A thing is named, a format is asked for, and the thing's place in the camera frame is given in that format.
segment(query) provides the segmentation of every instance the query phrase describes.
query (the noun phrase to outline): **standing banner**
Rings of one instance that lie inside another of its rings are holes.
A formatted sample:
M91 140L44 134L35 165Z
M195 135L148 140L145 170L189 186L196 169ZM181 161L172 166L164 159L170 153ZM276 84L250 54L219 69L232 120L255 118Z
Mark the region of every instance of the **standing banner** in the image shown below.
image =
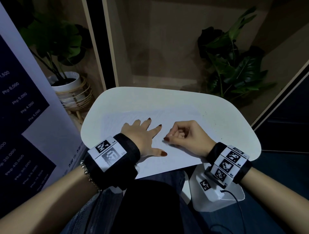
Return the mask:
M69 172L84 149L0 3L0 218Z

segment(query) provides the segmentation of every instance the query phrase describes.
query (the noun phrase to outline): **white table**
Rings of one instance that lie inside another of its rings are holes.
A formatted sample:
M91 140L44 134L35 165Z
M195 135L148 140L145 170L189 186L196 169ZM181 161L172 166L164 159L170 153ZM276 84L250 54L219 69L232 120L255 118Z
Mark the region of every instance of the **white table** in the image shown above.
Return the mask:
M82 141L88 148L92 148L102 140L98 123L106 114L153 110L175 105L196 107L221 138L221 142L241 149L250 155L250 161L260 156L261 144L257 136L230 102L214 95L179 90L117 87L103 92L85 118L81 129Z

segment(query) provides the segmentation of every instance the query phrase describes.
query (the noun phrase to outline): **chain bracelet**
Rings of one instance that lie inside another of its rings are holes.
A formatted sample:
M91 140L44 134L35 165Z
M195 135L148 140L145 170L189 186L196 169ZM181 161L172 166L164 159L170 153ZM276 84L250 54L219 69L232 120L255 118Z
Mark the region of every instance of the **chain bracelet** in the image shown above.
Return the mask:
M97 184L93 182L93 180L92 180L92 178L91 178L91 176L90 176L90 174L89 174L89 172L88 172L88 170L87 170L87 168L86 168L86 165L84 164L84 160L81 160L80 165L81 165L82 168L85 170L85 171L84 171L84 174L88 176L89 181L90 181L91 183L93 183L93 185L98 189L99 192L101 192L102 189L100 189L99 186L97 186Z

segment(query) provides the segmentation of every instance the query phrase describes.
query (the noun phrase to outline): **floor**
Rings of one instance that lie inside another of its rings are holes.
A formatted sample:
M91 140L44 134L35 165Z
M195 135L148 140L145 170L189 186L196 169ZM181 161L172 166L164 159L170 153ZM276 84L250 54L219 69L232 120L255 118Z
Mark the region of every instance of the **floor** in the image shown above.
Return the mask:
M309 199L309 177L306 175L309 155L262 153L252 162L253 166L266 175L284 184ZM284 224L271 217L272 214L245 191L246 198L239 204L243 211L247 233L268 234L289 232ZM243 233L243 224L237 204L215 212L195 212L205 233L211 228L214 233Z

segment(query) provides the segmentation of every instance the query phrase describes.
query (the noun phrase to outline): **jeans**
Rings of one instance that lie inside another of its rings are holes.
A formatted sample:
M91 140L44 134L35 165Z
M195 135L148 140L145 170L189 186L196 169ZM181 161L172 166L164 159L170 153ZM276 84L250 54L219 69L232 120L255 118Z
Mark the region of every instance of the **jeans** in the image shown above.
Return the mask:
M181 194L184 185L184 172L182 170L169 171L161 174L141 178L140 180L155 180L166 183ZM123 198L123 194L114 194L106 189L99 196L96 194L84 207L71 219L62 230L61 234L83 234L87 226L88 234L108 234L111 230L116 213ZM180 197L180 213L184 226L184 233L202 234L196 219L189 207Z

